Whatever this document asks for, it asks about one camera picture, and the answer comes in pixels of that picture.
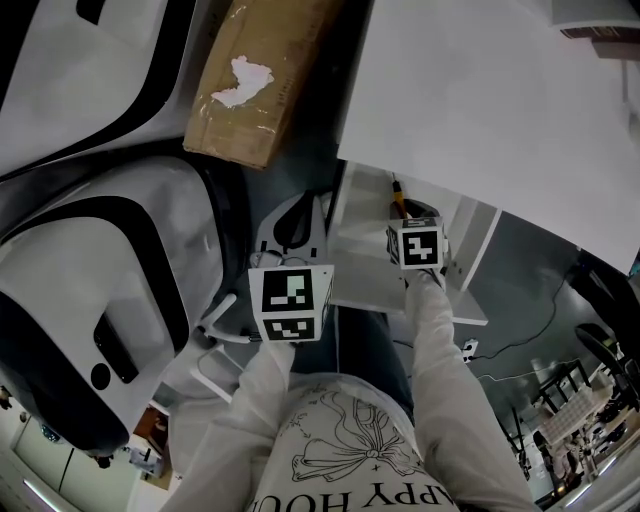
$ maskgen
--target jeans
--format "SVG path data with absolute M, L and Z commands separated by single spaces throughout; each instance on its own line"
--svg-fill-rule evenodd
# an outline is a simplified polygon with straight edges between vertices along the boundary
M 291 371 L 358 377 L 395 400 L 413 423 L 409 379 L 393 346 L 387 319 L 381 313 L 332 307 L 322 338 L 296 349 Z

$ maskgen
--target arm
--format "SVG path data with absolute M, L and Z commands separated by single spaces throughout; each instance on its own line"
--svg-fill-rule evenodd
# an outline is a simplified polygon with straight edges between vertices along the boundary
M 240 376 L 229 410 L 212 420 L 163 512 L 245 509 L 258 484 L 253 469 L 268 458 L 278 433 L 294 354 L 289 344 L 262 344 Z
M 430 275 L 413 278 L 406 309 L 416 334 L 414 412 L 425 468 L 458 503 L 537 510 L 480 383 L 453 343 L 451 306 Z

